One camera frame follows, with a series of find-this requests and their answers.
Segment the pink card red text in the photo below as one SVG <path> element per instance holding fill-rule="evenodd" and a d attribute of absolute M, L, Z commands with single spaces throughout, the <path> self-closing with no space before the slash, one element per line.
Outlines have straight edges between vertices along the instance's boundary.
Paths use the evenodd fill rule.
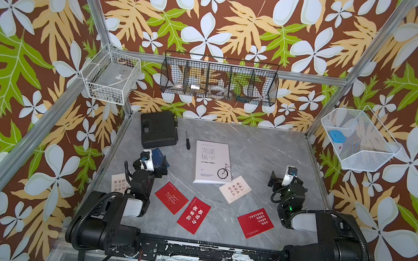
<path fill-rule="evenodd" d="M 242 176 L 239 176 L 230 183 L 226 183 L 220 186 L 219 189 L 223 197 L 229 204 L 233 203 L 234 201 L 240 199 L 241 197 L 247 195 L 252 191 L 249 184 L 245 181 L 245 179 Z"/>

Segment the white photo album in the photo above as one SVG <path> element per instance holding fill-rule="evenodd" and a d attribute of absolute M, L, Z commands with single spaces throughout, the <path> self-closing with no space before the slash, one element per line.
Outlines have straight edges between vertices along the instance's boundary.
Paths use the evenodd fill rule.
<path fill-rule="evenodd" d="M 197 141 L 195 184 L 227 184 L 232 180 L 229 146 L 224 143 Z"/>

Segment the red card white characters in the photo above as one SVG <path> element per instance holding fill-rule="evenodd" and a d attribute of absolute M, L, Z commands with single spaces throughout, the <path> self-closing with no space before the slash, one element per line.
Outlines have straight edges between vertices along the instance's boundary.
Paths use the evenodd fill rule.
<path fill-rule="evenodd" d="M 194 197 L 181 217 L 178 219 L 177 224 L 191 234 L 195 234 L 210 210 L 211 206 L 207 205 L 199 198 Z"/>

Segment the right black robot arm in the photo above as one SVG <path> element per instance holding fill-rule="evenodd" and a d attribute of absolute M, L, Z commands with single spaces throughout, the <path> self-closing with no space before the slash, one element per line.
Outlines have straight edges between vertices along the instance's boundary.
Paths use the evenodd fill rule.
<path fill-rule="evenodd" d="M 307 189 L 296 175 L 278 178 L 272 173 L 268 186 L 282 226 L 317 236 L 316 243 L 285 246 L 280 261 L 374 261 L 354 216 L 333 210 L 305 210 Z"/>

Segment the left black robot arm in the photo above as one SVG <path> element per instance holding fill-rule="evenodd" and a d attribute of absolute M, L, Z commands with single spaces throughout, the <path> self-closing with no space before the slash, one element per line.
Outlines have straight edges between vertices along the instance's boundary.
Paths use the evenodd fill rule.
<path fill-rule="evenodd" d="M 152 171 L 142 167 L 131 173 L 125 162 L 129 187 L 120 192 L 92 191 L 66 229 L 65 240 L 78 251 L 112 250 L 134 257 L 141 249 L 141 230 L 122 225 L 124 217 L 142 217 L 149 205 L 154 181 L 167 175 L 167 161 Z"/>

